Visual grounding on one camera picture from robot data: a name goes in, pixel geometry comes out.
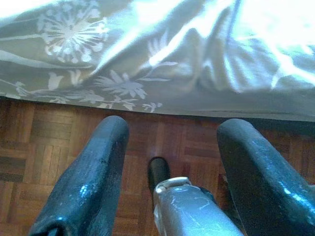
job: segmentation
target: bedspread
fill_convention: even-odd
[[[309,0],[10,0],[0,95],[175,115],[315,121]]]

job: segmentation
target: black rubber foot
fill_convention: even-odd
[[[153,196],[155,187],[162,181],[171,178],[170,170],[166,160],[162,157],[154,157],[149,162],[148,181],[149,189]]]

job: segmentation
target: parquet floor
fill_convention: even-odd
[[[188,176],[227,204],[216,140],[218,124],[174,116],[0,100],[0,235],[24,236],[56,180],[106,116],[127,120],[130,139],[115,219],[115,236],[157,236],[147,164],[165,157],[172,176]],[[315,183],[314,137],[262,131],[310,183]]]

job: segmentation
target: silver metal bar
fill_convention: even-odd
[[[171,178],[154,190],[155,223],[161,236],[242,236],[240,230],[187,177]]]

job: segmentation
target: wooden floor tile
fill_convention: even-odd
[[[129,125],[114,236],[158,236],[147,166],[164,157],[171,176],[187,176],[229,206],[225,170],[216,138],[218,123],[21,101],[0,103],[0,235],[24,236],[59,176],[72,163],[99,122],[111,115]],[[262,130],[262,134],[310,183],[315,183],[315,138]]]

